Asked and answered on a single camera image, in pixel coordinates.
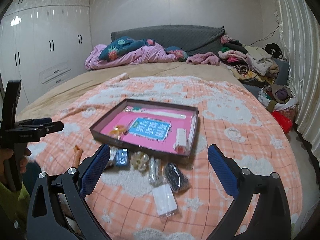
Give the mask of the person's left hand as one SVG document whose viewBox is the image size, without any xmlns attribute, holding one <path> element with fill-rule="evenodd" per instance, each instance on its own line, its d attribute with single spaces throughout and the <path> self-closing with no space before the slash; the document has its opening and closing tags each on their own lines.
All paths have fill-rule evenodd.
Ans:
<svg viewBox="0 0 320 240">
<path fill-rule="evenodd" d="M 1 158 L 1 181 L 6 180 L 5 172 L 8 170 L 7 165 L 9 163 L 10 158 L 13 156 L 13 150 L 11 149 L 2 149 L 0 153 Z M 24 174 L 27 170 L 28 157 L 31 155 L 31 151 L 26 148 L 24 151 L 24 156 L 20 160 L 19 168 L 20 174 Z"/>
</svg>

